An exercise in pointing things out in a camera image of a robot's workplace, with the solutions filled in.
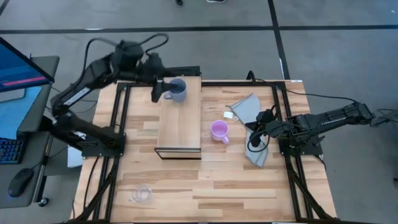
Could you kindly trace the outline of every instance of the computer monitor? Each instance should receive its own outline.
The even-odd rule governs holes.
[[[53,77],[0,37],[0,101],[23,97],[25,88],[52,82]]]

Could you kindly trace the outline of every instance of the wooden tabletop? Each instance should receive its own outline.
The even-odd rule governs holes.
[[[287,88],[304,93],[303,83],[286,83]],[[263,110],[274,104],[269,87],[203,87],[201,104],[201,161],[163,161],[154,152],[159,127],[160,105],[150,101],[150,88],[132,88],[127,113],[127,143],[121,158],[111,222],[269,222],[294,221],[284,158],[275,139],[263,169],[244,156],[246,130],[240,121],[224,119],[226,105],[254,93]],[[99,94],[94,124],[108,126],[116,85]],[[282,94],[279,100],[283,105]],[[289,93],[293,114],[309,113],[306,96]],[[223,119],[229,124],[229,144],[210,137],[210,124]],[[83,198],[94,158],[84,161],[75,197],[76,214],[82,212]],[[323,164],[313,156],[302,156],[309,191],[332,216],[336,215]],[[91,180],[88,201],[94,196],[100,178],[102,159]],[[152,198],[131,200],[134,189],[146,185]],[[305,216],[302,194],[300,209]],[[106,198],[101,204],[104,217]]]

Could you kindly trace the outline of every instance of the monitor screen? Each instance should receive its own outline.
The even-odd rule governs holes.
[[[48,74],[5,42],[4,39],[1,40],[1,43],[0,92],[52,82]]]

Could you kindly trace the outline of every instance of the black keyboard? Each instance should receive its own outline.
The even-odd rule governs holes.
[[[17,140],[0,138],[0,164],[20,164],[25,148],[24,135],[18,135]]]

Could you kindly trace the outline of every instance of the concrete floor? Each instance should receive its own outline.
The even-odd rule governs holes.
[[[394,0],[277,0],[280,26],[398,24]],[[189,26],[270,26],[266,0],[229,0],[208,4],[185,0],[10,0],[0,17],[0,30],[97,29]],[[90,38],[142,40],[150,33],[6,34],[25,54],[59,55],[55,88],[62,90],[81,71]],[[158,49],[166,67],[199,65],[204,78],[241,79],[248,70],[263,79],[282,79],[273,31],[172,32]],[[371,110],[398,108],[398,30],[282,31],[291,79],[304,81],[307,93],[347,96]],[[93,44],[89,61],[112,50]],[[89,99],[97,99],[98,93]],[[313,113],[349,102],[308,97]],[[91,103],[79,103],[84,111]],[[94,110],[81,114],[91,120]],[[398,189],[393,175],[398,140],[393,124],[377,129],[345,126],[326,134],[323,151],[337,214],[343,220],[398,222]],[[54,223],[67,220],[78,183],[78,172],[50,177],[45,208],[0,210],[1,223]]]

